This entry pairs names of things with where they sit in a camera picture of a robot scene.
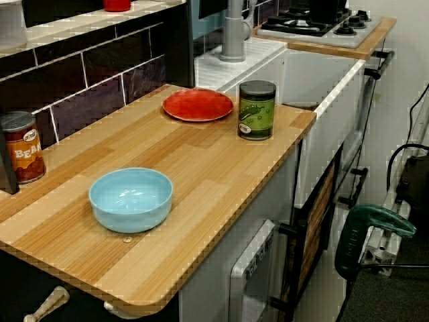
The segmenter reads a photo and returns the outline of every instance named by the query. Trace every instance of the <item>white grout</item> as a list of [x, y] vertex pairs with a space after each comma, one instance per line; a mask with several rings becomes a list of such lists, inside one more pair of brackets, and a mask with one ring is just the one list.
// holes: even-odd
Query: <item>white grout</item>
[[55, 124], [55, 118], [54, 118], [54, 112], [52, 111], [52, 107], [49, 107], [49, 111], [51, 112], [51, 118], [52, 118], [52, 127], [54, 128], [54, 133], [55, 133], [55, 138], [57, 143], [60, 141], [60, 138], [58, 137], [58, 131], [56, 129], [56, 124]]
[[33, 55], [34, 55], [34, 62], [36, 63], [36, 66], [39, 66], [38, 57], [36, 56], [36, 51], [33, 48]]
[[123, 86], [123, 74], [121, 74], [121, 85], [122, 85], [123, 106], [126, 106], [127, 100], [125, 98], [125, 87]]
[[137, 33], [139, 33], [139, 32], [142, 32], [143, 30], [146, 30], [146, 29], [149, 29], [149, 28], [155, 27], [155, 26], [160, 25], [160, 24], [162, 24], [162, 23], [163, 23], [163, 22], [160, 22], [160, 23], [156, 23], [155, 25], [151, 25], [151, 26], [149, 26], [149, 27], [141, 28], [141, 29], [136, 30], [136, 31], [134, 31], [134, 32], [130, 32], [129, 34], [122, 35], [122, 36], [120, 36], [120, 37], [118, 37], [118, 38], [116, 38], [116, 39], [107, 40], [106, 42], [102, 42], [102, 43], [100, 43], [100, 44], [97, 44], [97, 45], [94, 45], [94, 46], [91, 46], [91, 47], [85, 48], [84, 50], [79, 50], [79, 51], [77, 51], [77, 52], [73, 52], [73, 53], [68, 54], [68, 55], [65, 55], [65, 56], [63, 56], [63, 57], [59, 57], [59, 58], [53, 59], [53, 60], [51, 60], [51, 61], [49, 61], [49, 62], [45, 62], [44, 64], [37, 65], [37, 66], [35, 66], [35, 67], [31, 67], [31, 68], [25, 69], [25, 70], [23, 70], [23, 71], [21, 71], [21, 72], [16, 72], [15, 74], [12, 74], [12, 75], [9, 75], [9, 76], [6, 76], [6, 77], [3, 77], [3, 78], [0, 78], [0, 82], [6, 81], [6, 80], [7, 80], [7, 79], [9, 79], [9, 78], [13, 78], [13, 77], [19, 76], [20, 74], [24, 74], [24, 73], [26, 73], [26, 72], [30, 72], [30, 71], [32, 71], [32, 70], [35, 70], [35, 69], [38, 69], [38, 68], [41, 68], [41, 67], [45, 67], [45, 66], [47, 66], [47, 65], [51, 65], [51, 64], [53, 64], [53, 63], [55, 63], [55, 62], [59, 62], [59, 61], [61, 61], [61, 60], [64, 60], [64, 59], [66, 59], [66, 58], [72, 57], [72, 56], [77, 55], [77, 54], [81, 54], [81, 53], [86, 52], [86, 51], [88, 51], [88, 50], [92, 50], [92, 49], [97, 48], [97, 47], [99, 47], [99, 46], [103, 46], [103, 45], [105, 45], [105, 44], [109, 44], [109, 43], [111, 43], [111, 42], [114, 42], [115, 40], [119, 40], [119, 39], [125, 38], [125, 37], [127, 37], [127, 36], [131, 36], [131, 35], [133, 35], [133, 34], [137, 34]]
[[87, 89], [82, 89], [82, 90], [80, 90], [79, 92], [75, 92], [75, 93], [73, 93], [73, 94], [71, 94], [71, 95], [69, 95], [69, 96], [67, 96], [67, 97], [65, 97], [65, 98], [63, 98], [63, 99], [59, 99], [58, 101], [53, 102], [52, 104], [46, 105], [46, 106], [42, 107], [41, 109], [38, 109], [37, 111], [34, 111], [34, 112], [33, 112], [33, 114], [36, 114], [36, 113], [39, 113], [39, 112], [44, 111], [44, 110], [46, 110], [46, 109], [49, 109], [49, 108], [51, 108], [52, 106], [54, 106], [54, 105], [56, 105], [56, 104], [59, 104], [59, 103], [61, 103], [61, 102], [64, 102], [64, 101], [65, 101], [65, 100], [67, 100], [67, 99], [71, 99], [71, 98], [73, 98], [74, 96], [79, 95], [79, 94], [82, 94], [82, 93], [84, 93], [85, 91], [88, 91], [88, 90], [90, 90], [90, 89], [93, 89], [94, 87], [97, 87], [97, 86], [99, 86], [99, 85], [101, 85], [101, 84], [103, 84], [103, 83], [105, 83], [105, 82], [111, 81], [112, 79], [114, 79], [114, 78], [116, 78], [116, 77], [118, 77], [118, 76], [121, 76], [121, 75], [125, 74], [126, 72], [129, 72], [129, 71], [133, 70], [134, 68], [139, 68], [139, 67], [143, 66], [144, 64], [147, 64], [148, 62], [152, 62], [152, 61], [154, 61], [155, 59], [161, 58], [162, 56], [164, 56], [164, 55], [160, 55], [160, 56], [158, 56], [158, 57], [152, 58], [152, 59], [150, 59], [150, 60], [148, 60], [148, 61], [146, 61], [146, 62], [142, 62], [141, 64], [138, 64], [138, 65], [136, 65], [136, 66], [134, 66], [134, 67], [128, 68], [127, 70], [124, 70], [123, 72], [119, 72], [119, 73], [117, 73], [117, 74], [115, 74], [115, 75], [113, 75], [113, 76], [110, 76], [109, 78], [106, 78], [106, 79], [102, 80], [101, 82], [98, 82], [98, 83], [96, 83], [96, 84], [94, 84], [94, 85], [91, 85], [91, 86], [90, 86], [90, 87], [88, 87]]
[[149, 50], [150, 50], [150, 58], [152, 58], [152, 40], [150, 38], [150, 29], [149, 29]]
[[85, 80], [85, 87], [88, 88], [88, 80], [86, 79], [85, 62], [83, 60], [83, 53], [80, 53], [80, 59], [82, 60], [83, 78]]

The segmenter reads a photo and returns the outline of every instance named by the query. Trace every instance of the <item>white cabinet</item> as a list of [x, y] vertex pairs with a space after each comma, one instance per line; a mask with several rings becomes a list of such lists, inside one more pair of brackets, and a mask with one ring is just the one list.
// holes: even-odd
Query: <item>white cabinet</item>
[[[288, 222], [292, 211], [292, 195], [297, 150], [288, 156], [260, 193], [252, 200], [234, 225], [203, 260], [179, 291], [181, 322], [228, 322], [229, 279], [231, 270], [266, 219]], [[286, 255], [286, 238], [273, 241], [276, 250], [273, 281], [280, 293]]]
[[355, 125], [364, 65], [364, 60], [286, 51], [282, 103], [318, 105], [316, 123], [302, 140], [296, 208], [302, 208]]

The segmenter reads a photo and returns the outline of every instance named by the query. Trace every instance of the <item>white tile ledge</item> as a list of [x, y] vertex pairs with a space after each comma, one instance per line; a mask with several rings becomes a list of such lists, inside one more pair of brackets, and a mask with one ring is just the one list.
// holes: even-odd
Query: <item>white tile ledge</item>
[[27, 44], [0, 51], [0, 58], [173, 8], [183, 3], [186, 3], [186, 0], [167, 0], [164, 2], [136, 0], [131, 3], [131, 9], [129, 11], [108, 12], [102, 9], [50, 23], [44, 23], [42, 25], [36, 25], [27, 28]]

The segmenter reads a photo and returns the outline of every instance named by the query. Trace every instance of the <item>gray faucet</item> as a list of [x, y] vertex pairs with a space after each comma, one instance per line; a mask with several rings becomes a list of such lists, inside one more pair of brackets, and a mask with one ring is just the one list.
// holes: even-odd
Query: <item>gray faucet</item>
[[246, 59], [244, 41], [249, 39], [253, 30], [253, 12], [257, 0], [249, 2], [249, 17], [241, 16], [242, 0], [228, 0], [228, 10], [223, 29], [221, 60], [224, 62], [242, 62]]

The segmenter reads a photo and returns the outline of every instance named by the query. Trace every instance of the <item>green power drill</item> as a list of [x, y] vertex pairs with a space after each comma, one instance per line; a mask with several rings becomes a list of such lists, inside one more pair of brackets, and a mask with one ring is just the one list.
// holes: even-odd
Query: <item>green power drill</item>
[[372, 204], [353, 207], [335, 254], [335, 269], [345, 280], [351, 281], [361, 267], [359, 258], [371, 226], [390, 230], [402, 238], [413, 237], [417, 230], [408, 220], [389, 209]]

